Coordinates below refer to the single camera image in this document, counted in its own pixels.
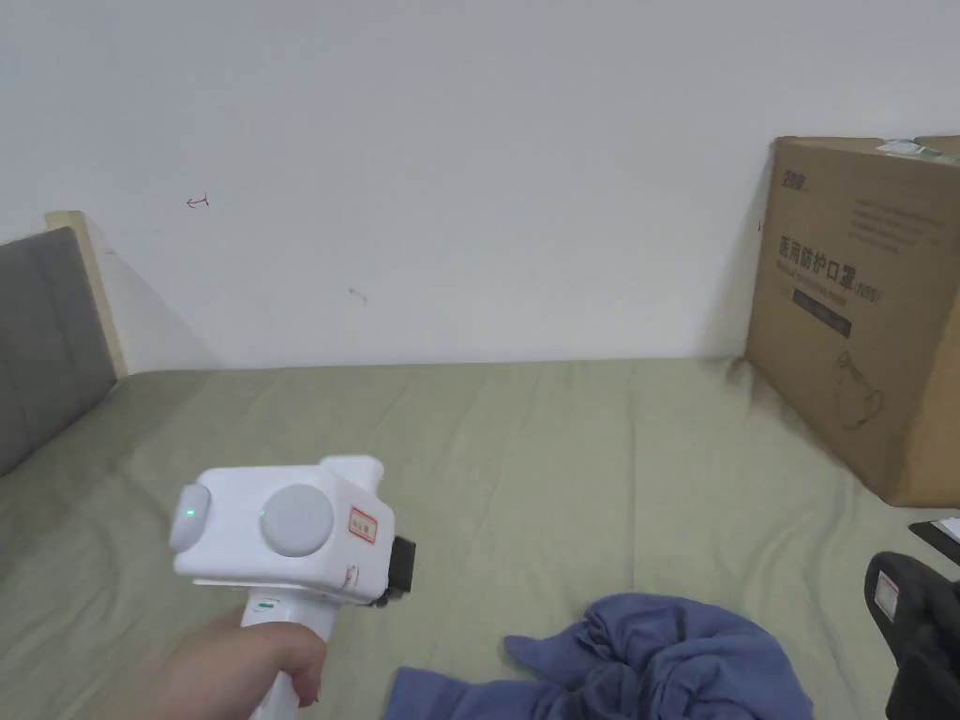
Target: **white wall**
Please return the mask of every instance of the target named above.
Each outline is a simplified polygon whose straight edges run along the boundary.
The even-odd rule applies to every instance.
[[[89,214],[134,371],[736,352],[771,138],[960,132],[958,27],[954,0],[8,4],[0,235]]]

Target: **gray circular button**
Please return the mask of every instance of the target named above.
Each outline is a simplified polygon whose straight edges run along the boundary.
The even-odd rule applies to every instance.
[[[279,555],[317,552],[333,530],[333,507],[312,485],[290,485],[271,496],[260,513],[260,532]]]

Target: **green bedsheet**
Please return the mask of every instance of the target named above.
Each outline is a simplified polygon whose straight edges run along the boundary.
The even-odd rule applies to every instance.
[[[0,479],[0,702],[92,718],[190,629],[243,602],[174,575],[180,488],[214,466],[370,453],[418,543],[414,591],[337,620],[318,706],[372,718],[397,667],[522,677],[494,638],[591,601],[677,594],[782,643],[822,718],[883,716],[895,666],[864,607],[875,552],[957,568],[743,361],[610,361],[129,378]]]

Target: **blue cloth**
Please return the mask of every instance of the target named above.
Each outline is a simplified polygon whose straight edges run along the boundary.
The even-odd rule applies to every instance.
[[[810,720],[813,707],[768,633],[711,605],[623,594],[546,640],[504,647],[539,681],[471,685],[401,668],[386,720]]]

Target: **black label strip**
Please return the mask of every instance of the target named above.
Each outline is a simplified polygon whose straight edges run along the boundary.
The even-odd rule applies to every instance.
[[[822,302],[814,300],[803,290],[797,290],[796,288],[793,291],[793,301],[821,323],[829,325],[845,338],[850,337],[853,323],[834,310],[830,310]]]

